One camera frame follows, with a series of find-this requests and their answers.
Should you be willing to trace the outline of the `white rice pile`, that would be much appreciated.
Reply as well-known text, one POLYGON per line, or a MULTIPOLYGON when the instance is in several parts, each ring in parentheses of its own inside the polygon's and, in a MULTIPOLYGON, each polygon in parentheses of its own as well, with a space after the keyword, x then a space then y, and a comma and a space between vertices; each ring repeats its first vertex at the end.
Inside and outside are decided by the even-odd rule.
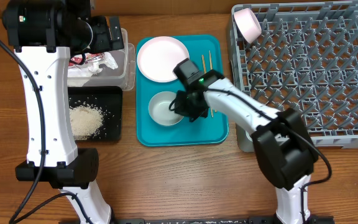
POLYGON ((110 111, 81 100, 74 101, 69 112, 71 130, 77 141, 101 139, 99 135, 105 132, 105 122, 109 121, 111 115, 110 111))

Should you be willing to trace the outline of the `grey bowl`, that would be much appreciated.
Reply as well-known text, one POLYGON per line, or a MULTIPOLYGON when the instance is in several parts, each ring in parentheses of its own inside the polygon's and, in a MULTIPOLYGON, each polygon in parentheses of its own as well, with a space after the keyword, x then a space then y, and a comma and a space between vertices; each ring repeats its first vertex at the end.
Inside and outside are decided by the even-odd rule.
POLYGON ((154 95, 149 101, 149 115, 159 125, 173 126, 179 123, 183 116, 169 110, 169 106, 176 98, 176 93, 162 91, 154 95))

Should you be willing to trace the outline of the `red snack wrapper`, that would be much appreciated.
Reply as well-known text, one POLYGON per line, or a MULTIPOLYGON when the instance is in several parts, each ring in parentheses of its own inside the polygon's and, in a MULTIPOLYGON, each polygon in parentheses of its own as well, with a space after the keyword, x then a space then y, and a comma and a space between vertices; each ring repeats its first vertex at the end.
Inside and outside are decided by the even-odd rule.
POLYGON ((101 60, 102 58, 103 54, 83 53, 73 56, 69 60, 69 66, 84 65, 85 63, 101 60))

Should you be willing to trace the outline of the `small white bowl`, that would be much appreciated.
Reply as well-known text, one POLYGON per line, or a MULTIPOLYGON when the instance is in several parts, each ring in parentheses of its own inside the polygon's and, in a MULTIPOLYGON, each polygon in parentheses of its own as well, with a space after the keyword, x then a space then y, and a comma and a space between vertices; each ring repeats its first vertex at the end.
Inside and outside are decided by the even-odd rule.
POLYGON ((259 21, 251 9, 242 9, 235 12, 233 16, 240 33, 248 43, 257 40, 262 34, 262 28, 259 21))

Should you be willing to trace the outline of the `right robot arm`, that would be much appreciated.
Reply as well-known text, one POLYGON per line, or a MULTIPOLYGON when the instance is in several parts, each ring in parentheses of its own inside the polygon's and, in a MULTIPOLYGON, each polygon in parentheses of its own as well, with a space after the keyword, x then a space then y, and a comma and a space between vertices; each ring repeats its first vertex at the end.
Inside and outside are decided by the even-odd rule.
POLYGON ((259 103, 215 70, 202 72, 190 59, 174 69, 184 89, 169 106, 190 121, 213 109, 235 121, 252 139, 259 169, 276 188, 276 223, 308 223, 307 186, 318 153, 296 110, 259 103))

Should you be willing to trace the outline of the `white paper cup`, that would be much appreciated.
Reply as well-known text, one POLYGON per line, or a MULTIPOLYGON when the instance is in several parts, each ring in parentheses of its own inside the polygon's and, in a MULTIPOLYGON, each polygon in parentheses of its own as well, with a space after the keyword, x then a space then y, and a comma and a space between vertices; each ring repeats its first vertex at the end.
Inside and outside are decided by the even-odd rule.
POLYGON ((246 138, 248 141, 252 142, 252 138, 248 132, 246 132, 246 138))

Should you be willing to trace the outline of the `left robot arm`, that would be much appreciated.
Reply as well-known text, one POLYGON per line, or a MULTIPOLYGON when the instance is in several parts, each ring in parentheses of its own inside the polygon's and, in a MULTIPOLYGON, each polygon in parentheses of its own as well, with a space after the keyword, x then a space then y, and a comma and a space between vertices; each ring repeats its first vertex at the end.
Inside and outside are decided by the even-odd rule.
POLYGON ((96 182, 95 148, 78 148, 70 124, 68 66, 75 55, 124 47, 119 18, 92 16, 89 1, 10 1, 2 15, 24 84, 29 146, 19 181, 48 182, 81 223, 114 223, 96 182))

